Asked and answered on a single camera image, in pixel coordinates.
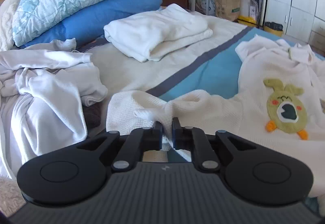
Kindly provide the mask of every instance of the green bunny ear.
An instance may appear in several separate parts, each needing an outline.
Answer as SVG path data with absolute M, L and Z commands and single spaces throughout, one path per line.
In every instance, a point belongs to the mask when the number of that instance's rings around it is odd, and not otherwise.
M 296 96 L 300 96 L 303 94 L 303 88 L 295 87 L 293 84 L 287 84 L 284 90 Z
M 274 91 L 284 91 L 284 86 L 280 79 L 264 79 L 264 84 L 267 87 L 272 87 Z

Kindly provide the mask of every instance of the orange object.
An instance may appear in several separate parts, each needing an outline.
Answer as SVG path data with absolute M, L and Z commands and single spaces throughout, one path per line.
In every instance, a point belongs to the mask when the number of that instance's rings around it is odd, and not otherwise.
M 308 140 L 308 133 L 305 130 L 298 131 L 297 134 L 302 140 Z
M 273 120 L 269 121 L 268 124 L 266 124 L 266 127 L 265 129 L 268 131 L 268 132 L 272 132 L 274 130 L 276 130 L 277 126 L 275 124 L 275 122 Z

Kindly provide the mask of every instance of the green cartoon character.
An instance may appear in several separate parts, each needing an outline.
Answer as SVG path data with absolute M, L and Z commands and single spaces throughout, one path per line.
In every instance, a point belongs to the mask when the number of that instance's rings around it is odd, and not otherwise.
M 286 133 L 297 133 L 302 140 L 308 140 L 308 133 L 305 131 L 307 112 L 296 97 L 303 94 L 303 89 L 292 84 L 284 87 L 279 79 L 265 79 L 264 84 L 274 89 L 266 104 L 271 119 L 266 130 L 272 132 L 278 128 Z

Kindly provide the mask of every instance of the ribbed gray panel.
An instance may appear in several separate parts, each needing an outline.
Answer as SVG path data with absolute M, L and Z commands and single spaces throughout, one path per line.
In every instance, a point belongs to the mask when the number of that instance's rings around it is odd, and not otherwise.
M 319 218 L 302 203 L 264 208 L 244 202 L 217 175 L 202 174 L 192 163 L 138 162 L 131 172 L 113 174 L 103 190 L 87 201 L 65 208 L 27 204 L 11 220 L 15 224 L 315 224 Z

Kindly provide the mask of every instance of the silver screw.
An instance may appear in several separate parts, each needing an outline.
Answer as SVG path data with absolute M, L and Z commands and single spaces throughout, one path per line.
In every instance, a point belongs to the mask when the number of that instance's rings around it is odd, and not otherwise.
M 115 163 L 113 163 L 113 166 L 116 169 L 125 169 L 127 167 L 129 167 L 129 163 L 127 161 L 116 161 Z
M 205 168 L 205 169 L 215 169 L 218 167 L 218 163 L 215 162 L 215 161 L 205 161 L 202 163 L 202 166 Z

